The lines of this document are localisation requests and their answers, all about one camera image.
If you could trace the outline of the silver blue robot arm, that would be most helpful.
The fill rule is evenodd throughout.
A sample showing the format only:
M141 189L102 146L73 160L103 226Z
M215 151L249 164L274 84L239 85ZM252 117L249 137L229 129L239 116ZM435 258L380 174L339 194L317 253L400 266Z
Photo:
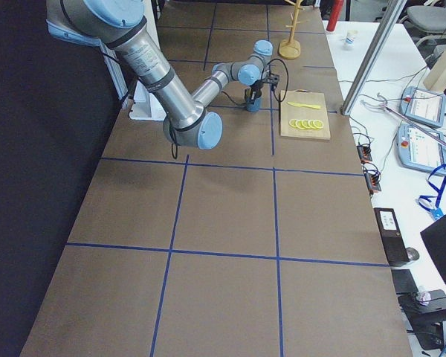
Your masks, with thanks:
M175 148L212 149L220 142L222 119L207 106L228 83L260 89L279 79L269 68L273 45L258 40L247 60L215 65L190 93L149 35L142 1L47 1L46 10L53 37L79 45L105 45L123 57L162 105L164 134Z

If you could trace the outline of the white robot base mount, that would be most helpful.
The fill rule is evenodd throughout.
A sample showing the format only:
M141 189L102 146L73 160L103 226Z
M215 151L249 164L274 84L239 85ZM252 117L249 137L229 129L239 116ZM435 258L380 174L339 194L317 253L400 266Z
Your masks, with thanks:
M140 81L137 81L132 99L133 104L129 111L132 120L163 121L167 116L155 95L149 93Z

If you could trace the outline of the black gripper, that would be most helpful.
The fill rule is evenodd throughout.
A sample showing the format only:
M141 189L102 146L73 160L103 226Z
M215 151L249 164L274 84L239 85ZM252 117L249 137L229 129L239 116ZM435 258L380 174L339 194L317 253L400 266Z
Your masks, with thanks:
M245 89L245 105L260 105L262 102L262 89L268 84L273 91L279 84L279 75L269 72L266 77L257 80L249 88Z

